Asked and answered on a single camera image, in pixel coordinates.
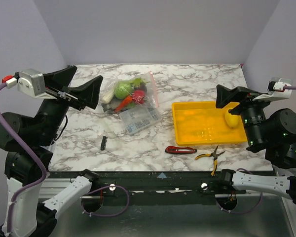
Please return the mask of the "red utility knife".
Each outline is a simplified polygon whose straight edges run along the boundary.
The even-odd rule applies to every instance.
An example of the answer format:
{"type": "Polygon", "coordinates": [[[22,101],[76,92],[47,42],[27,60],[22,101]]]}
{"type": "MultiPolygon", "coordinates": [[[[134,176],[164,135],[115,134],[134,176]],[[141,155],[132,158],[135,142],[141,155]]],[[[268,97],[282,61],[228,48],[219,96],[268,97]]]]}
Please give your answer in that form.
{"type": "Polygon", "coordinates": [[[175,147],[175,146],[168,146],[165,149],[165,152],[168,154],[194,154],[197,152],[197,149],[191,147],[175,147]]]}

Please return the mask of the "green cabbage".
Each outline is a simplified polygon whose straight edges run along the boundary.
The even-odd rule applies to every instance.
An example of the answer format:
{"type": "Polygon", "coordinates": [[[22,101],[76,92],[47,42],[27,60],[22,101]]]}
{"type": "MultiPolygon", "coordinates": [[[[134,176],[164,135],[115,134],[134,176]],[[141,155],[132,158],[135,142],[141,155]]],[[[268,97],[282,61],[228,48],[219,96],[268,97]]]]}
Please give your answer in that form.
{"type": "Polygon", "coordinates": [[[114,88],[114,95],[117,99],[124,99],[126,96],[132,94],[133,87],[127,82],[119,82],[114,88]]]}

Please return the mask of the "black ic chip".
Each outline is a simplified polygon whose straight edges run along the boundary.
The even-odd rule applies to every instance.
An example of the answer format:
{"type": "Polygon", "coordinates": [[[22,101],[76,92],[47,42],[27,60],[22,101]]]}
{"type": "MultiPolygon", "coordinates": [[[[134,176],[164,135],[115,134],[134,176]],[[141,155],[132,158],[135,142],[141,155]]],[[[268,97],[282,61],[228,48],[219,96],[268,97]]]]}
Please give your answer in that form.
{"type": "Polygon", "coordinates": [[[106,149],[107,140],[108,140],[107,136],[102,137],[101,146],[100,146],[101,151],[104,151],[106,149]]]}

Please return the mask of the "clear plastic screw box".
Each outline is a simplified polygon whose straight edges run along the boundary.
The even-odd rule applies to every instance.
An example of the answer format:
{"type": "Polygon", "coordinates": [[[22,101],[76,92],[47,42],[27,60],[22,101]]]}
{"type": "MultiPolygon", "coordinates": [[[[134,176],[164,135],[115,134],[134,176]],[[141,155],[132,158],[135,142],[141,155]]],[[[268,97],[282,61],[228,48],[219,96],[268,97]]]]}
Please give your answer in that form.
{"type": "Polygon", "coordinates": [[[151,106],[135,106],[119,114],[126,131],[134,135],[161,121],[161,114],[157,108],[151,106]]]}

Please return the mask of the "red tomato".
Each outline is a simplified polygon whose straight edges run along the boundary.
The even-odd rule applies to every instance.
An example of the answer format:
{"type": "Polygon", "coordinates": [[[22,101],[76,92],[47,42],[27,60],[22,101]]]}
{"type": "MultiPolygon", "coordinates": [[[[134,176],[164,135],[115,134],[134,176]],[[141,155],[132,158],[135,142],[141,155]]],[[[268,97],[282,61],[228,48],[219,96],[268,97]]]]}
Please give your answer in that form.
{"type": "Polygon", "coordinates": [[[132,101],[143,104],[145,102],[146,93],[143,90],[135,90],[132,94],[132,101]]]}

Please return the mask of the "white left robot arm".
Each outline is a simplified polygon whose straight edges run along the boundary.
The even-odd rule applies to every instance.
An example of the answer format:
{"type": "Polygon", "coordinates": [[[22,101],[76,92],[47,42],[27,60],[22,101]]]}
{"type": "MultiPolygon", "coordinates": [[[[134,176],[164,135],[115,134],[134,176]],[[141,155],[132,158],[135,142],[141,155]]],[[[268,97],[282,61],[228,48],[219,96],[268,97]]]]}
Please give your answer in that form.
{"type": "Polygon", "coordinates": [[[99,191],[99,176],[86,169],[56,196],[38,200],[53,157],[48,147],[55,142],[68,109],[81,111],[98,105],[103,77],[70,87],[76,71],[76,66],[47,74],[27,69],[2,79],[0,91],[17,87],[32,98],[41,98],[42,104],[34,117],[0,112],[0,149],[7,152],[4,173],[8,185],[0,237],[47,237],[66,209],[83,195],[99,191]]]}

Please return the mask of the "red chili pepper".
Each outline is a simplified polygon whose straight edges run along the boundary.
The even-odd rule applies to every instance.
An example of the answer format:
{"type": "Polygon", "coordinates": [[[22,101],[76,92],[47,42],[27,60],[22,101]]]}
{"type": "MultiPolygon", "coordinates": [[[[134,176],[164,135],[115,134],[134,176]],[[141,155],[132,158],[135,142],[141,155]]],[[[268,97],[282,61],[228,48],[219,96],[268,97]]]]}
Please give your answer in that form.
{"type": "Polygon", "coordinates": [[[115,109],[115,113],[118,113],[119,111],[121,111],[124,107],[126,107],[127,105],[129,105],[131,102],[133,102],[133,98],[132,96],[128,95],[124,98],[124,100],[116,107],[115,109]]]}

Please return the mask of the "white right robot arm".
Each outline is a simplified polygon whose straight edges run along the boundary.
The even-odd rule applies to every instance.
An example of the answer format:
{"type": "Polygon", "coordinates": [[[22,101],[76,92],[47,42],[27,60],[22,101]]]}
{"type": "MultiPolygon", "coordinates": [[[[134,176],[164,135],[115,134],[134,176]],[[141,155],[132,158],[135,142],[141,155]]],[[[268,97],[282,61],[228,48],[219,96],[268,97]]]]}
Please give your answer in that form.
{"type": "Polygon", "coordinates": [[[229,89],[217,85],[216,108],[222,109],[230,102],[238,105],[229,110],[239,115],[245,130],[248,147],[252,153],[265,151],[265,159],[274,167],[286,169],[291,176],[259,176],[223,169],[214,190],[227,194],[230,191],[258,191],[290,199],[296,205],[296,113],[280,109],[269,118],[264,108],[273,101],[288,99],[292,86],[284,82],[270,82],[267,93],[238,86],[229,89]]]}

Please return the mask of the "yellow plastic tray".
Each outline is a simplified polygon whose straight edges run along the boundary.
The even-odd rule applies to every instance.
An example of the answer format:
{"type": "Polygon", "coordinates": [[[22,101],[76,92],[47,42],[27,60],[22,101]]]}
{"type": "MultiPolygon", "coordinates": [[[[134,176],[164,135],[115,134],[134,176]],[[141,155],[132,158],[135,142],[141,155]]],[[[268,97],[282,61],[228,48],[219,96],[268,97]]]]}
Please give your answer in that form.
{"type": "Polygon", "coordinates": [[[230,102],[222,109],[215,101],[174,102],[172,104],[176,143],[179,146],[240,144],[247,141],[240,116],[231,128],[225,114],[238,105],[230,102]]]}

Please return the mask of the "yellow handled pliers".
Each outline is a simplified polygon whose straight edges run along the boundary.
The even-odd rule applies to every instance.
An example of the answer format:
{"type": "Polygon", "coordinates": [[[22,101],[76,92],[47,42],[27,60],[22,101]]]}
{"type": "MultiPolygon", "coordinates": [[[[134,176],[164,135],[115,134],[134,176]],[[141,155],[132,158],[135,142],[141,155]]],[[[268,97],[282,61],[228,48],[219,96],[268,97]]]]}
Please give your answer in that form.
{"type": "Polygon", "coordinates": [[[200,154],[198,156],[195,157],[195,160],[204,158],[204,157],[212,157],[213,158],[213,170],[211,172],[211,176],[214,177],[216,175],[216,171],[217,171],[217,167],[218,167],[218,157],[221,156],[222,154],[225,153],[225,151],[222,151],[220,153],[217,153],[217,149],[218,149],[218,145],[216,146],[216,148],[214,149],[214,151],[210,154],[200,154]]]}

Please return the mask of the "grey toy fish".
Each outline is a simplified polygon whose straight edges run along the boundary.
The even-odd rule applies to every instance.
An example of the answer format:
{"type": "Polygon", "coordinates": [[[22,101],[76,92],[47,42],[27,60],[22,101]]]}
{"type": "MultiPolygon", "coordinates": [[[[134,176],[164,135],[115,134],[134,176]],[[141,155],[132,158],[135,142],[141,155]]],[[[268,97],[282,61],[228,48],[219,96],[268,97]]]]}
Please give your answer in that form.
{"type": "Polygon", "coordinates": [[[106,114],[114,114],[115,109],[119,106],[120,102],[113,102],[109,104],[102,103],[101,106],[103,108],[103,112],[106,114]]]}

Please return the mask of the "yellow lemon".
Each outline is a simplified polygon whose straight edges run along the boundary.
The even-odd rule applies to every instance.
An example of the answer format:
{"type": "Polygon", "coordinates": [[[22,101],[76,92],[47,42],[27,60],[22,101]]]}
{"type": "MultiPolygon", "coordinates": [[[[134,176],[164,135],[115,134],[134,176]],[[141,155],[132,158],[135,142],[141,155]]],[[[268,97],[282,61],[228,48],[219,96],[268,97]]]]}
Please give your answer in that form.
{"type": "Polygon", "coordinates": [[[224,119],[225,119],[227,126],[231,129],[236,128],[239,124],[239,116],[233,115],[229,111],[225,112],[224,119]]]}

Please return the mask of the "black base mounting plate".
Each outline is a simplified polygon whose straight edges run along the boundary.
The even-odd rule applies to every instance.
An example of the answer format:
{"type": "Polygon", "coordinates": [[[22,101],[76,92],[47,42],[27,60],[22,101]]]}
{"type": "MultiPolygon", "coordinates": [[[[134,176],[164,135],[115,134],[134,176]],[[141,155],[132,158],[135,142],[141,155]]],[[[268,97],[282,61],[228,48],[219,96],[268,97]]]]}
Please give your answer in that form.
{"type": "Polygon", "coordinates": [[[75,187],[86,179],[80,195],[87,206],[214,205],[216,196],[229,196],[231,171],[99,171],[84,170],[70,182],[75,187]]]}

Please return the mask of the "green celery stalk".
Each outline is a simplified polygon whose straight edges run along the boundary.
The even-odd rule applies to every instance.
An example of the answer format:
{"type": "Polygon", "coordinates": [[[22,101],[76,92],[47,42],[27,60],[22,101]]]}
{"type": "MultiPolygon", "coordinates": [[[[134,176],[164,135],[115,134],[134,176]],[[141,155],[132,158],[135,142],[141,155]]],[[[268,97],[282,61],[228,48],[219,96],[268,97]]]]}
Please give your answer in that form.
{"type": "Polygon", "coordinates": [[[133,87],[133,89],[134,89],[134,86],[139,86],[140,83],[145,83],[145,84],[148,83],[148,81],[146,81],[145,79],[143,79],[141,77],[137,77],[137,78],[129,79],[129,80],[119,80],[119,81],[113,83],[113,85],[111,85],[109,87],[108,91],[103,95],[103,97],[102,97],[103,103],[108,104],[113,100],[113,98],[117,99],[114,95],[114,88],[115,88],[116,84],[119,82],[127,82],[133,87]]]}

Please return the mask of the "clear zip top bag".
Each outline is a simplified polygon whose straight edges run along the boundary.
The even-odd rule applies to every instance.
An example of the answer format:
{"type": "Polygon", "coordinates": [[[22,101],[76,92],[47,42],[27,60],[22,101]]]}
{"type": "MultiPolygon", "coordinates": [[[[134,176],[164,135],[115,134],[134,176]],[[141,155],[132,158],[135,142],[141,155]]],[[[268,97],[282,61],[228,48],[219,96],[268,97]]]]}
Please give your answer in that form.
{"type": "Polygon", "coordinates": [[[159,106],[157,87],[151,71],[131,79],[115,79],[102,89],[100,102],[104,113],[115,114],[135,106],[159,106]]]}

